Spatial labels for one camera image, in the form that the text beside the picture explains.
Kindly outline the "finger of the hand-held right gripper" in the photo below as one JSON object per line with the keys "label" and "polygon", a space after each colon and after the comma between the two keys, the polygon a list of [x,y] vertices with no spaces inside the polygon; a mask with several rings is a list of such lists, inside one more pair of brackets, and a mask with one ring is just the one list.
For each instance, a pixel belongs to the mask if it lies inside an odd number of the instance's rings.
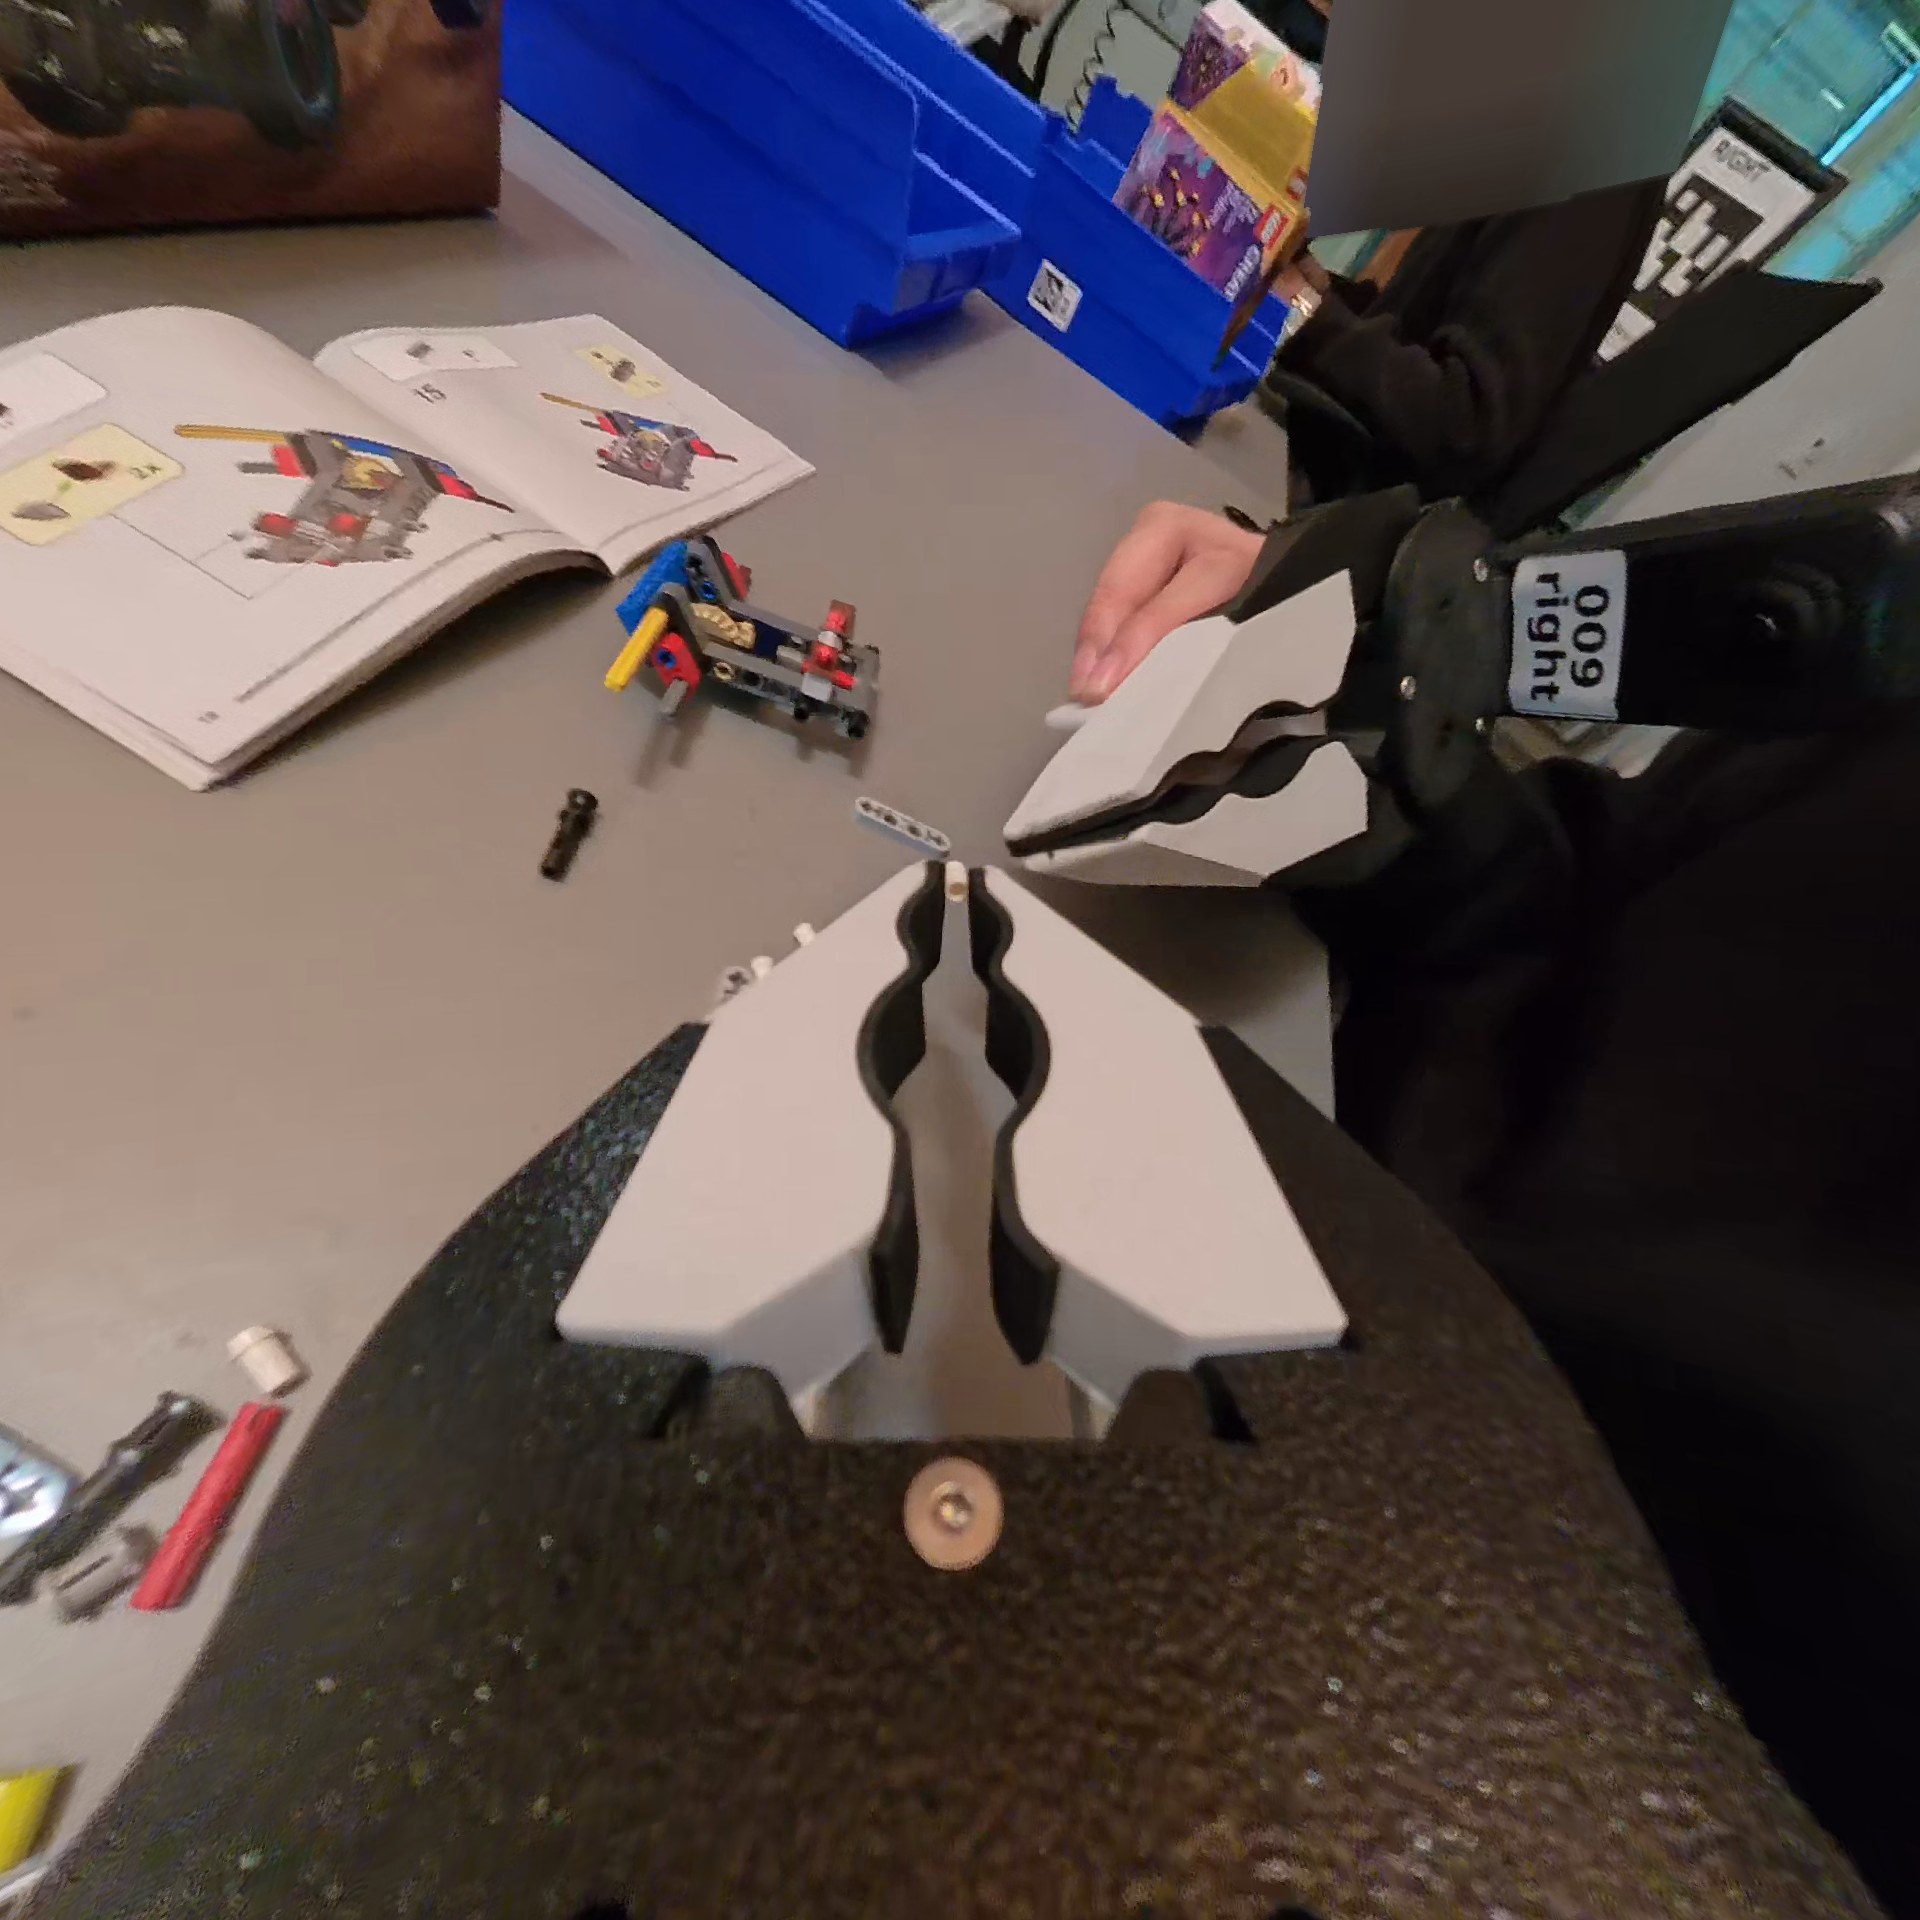
{"label": "finger of the hand-held right gripper", "polygon": [[1207,614],[1065,735],[1003,828],[1008,850],[1136,819],[1185,785],[1226,785],[1280,737],[1337,737],[1333,697],[1357,640],[1349,571],[1270,611]]}
{"label": "finger of the hand-held right gripper", "polygon": [[1061,840],[1022,845],[1045,881],[1117,886],[1264,886],[1362,840],[1371,779],[1341,737],[1280,737],[1226,785],[1185,785],[1153,811]]}

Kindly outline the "person's right hand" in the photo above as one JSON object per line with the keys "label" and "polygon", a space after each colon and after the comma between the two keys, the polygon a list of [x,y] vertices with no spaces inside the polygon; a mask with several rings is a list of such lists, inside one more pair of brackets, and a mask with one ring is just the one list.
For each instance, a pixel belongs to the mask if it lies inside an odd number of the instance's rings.
{"label": "person's right hand", "polygon": [[1140,508],[1092,581],[1074,629],[1065,698],[1106,703],[1176,629],[1217,614],[1261,563],[1268,529],[1175,501]]}

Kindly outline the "toy car set box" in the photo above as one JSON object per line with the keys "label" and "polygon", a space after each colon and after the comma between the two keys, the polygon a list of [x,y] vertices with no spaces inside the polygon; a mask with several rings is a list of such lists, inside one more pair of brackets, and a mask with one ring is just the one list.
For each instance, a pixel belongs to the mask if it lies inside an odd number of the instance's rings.
{"label": "toy car set box", "polygon": [[466,216],[495,198],[495,0],[0,10],[5,245]]}

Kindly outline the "tall black white marker sign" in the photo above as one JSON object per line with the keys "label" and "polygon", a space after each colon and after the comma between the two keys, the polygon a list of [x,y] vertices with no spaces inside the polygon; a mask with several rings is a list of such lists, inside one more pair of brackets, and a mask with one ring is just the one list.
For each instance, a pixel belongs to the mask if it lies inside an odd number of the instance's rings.
{"label": "tall black white marker sign", "polygon": [[1742,264],[1767,264],[1845,194],[1845,169],[1723,98],[1677,161],[1643,261],[1598,361],[1656,333],[1677,305]]}

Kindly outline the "blue storage bin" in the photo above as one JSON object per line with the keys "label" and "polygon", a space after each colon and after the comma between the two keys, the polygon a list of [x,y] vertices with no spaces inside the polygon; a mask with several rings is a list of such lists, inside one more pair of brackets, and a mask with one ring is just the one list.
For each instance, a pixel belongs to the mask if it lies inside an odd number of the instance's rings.
{"label": "blue storage bin", "polygon": [[500,89],[847,348],[1015,261],[1045,134],[901,0],[513,0]]}

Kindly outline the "person's black clothed torso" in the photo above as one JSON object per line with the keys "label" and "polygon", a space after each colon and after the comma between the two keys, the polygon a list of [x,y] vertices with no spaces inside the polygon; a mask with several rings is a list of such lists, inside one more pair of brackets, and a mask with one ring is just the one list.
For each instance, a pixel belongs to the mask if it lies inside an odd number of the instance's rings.
{"label": "person's black clothed torso", "polygon": [[1914,707],[1490,768],[1297,913],[1344,1126],[1528,1314],[1746,1725],[1914,1917]]}

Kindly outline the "partly built toy car chassis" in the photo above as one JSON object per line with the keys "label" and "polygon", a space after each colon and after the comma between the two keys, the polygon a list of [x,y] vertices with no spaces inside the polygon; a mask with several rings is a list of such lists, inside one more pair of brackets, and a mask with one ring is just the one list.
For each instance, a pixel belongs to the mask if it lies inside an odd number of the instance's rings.
{"label": "partly built toy car chassis", "polygon": [[824,722],[851,743],[871,735],[880,650],[858,640],[858,608],[832,599],[821,618],[754,608],[752,566],[714,536],[664,544],[614,618],[622,646],[606,688],[648,683],[660,719],[674,719],[696,691],[723,688],[794,724]]}

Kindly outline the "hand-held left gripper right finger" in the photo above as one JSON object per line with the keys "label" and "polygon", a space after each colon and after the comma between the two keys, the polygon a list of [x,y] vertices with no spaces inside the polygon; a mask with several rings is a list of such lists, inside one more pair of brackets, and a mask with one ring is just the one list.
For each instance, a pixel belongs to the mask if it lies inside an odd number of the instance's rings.
{"label": "hand-held left gripper right finger", "polygon": [[994,1136],[991,1303],[1108,1430],[1153,1372],[1341,1350],[1349,1314],[1255,1136],[1264,1063],[999,867],[970,870]]}

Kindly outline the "blue bin with toy boxes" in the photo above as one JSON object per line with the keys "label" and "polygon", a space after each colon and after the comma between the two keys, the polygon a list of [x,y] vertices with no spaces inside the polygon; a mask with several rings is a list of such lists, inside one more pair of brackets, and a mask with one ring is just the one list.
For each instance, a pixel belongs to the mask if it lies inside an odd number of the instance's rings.
{"label": "blue bin with toy boxes", "polygon": [[1022,245],[983,293],[1114,397],[1185,433],[1261,388],[1290,307],[1270,293],[1226,346],[1235,305],[1114,203],[1150,116],[1108,76],[1092,81],[1080,127],[1049,116]]}

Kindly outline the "grey zigzag card insert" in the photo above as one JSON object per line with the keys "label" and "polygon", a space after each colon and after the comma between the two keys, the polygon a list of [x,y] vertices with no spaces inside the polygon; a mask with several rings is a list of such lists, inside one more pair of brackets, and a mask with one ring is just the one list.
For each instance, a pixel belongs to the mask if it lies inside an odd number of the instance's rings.
{"label": "grey zigzag card insert", "polygon": [[1029,42],[1032,98],[1080,125],[1092,86],[1161,103],[1185,47],[1199,0],[1061,0]]}

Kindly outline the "yellow toy box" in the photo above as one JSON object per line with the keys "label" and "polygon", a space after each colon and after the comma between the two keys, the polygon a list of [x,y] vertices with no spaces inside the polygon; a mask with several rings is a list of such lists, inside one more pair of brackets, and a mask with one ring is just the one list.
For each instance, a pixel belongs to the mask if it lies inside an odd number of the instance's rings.
{"label": "yellow toy box", "polygon": [[1322,106],[1318,63],[1250,6],[1213,0],[1195,12],[1163,106],[1268,198],[1310,198],[1310,155]]}

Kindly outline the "open instruction book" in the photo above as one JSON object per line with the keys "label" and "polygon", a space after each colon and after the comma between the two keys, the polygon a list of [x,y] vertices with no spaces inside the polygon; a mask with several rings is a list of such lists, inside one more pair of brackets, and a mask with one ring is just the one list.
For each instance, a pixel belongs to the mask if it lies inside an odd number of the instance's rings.
{"label": "open instruction book", "polygon": [[622,578],[809,463],[606,314],[303,359],[210,307],[0,354],[0,667],[189,788],[543,571]]}

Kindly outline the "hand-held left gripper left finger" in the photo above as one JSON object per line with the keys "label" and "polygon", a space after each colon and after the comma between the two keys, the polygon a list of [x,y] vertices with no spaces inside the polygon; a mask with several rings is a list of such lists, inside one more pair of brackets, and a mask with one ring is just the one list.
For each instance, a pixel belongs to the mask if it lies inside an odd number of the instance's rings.
{"label": "hand-held left gripper left finger", "polygon": [[906,1350],[922,1229],[897,1092],[928,1058],[945,923],[945,863],[915,863],[714,1007],[564,1340],[768,1372],[809,1437],[871,1350]]}

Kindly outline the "purple toy box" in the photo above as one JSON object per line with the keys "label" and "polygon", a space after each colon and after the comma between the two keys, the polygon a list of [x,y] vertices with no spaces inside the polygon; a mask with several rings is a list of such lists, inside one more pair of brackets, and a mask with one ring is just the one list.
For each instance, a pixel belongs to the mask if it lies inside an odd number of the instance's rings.
{"label": "purple toy box", "polygon": [[1121,165],[1114,203],[1202,284],[1235,307],[1250,307],[1280,275],[1283,252],[1305,233],[1297,183],[1305,181],[1270,183],[1175,103],[1161,103]]}

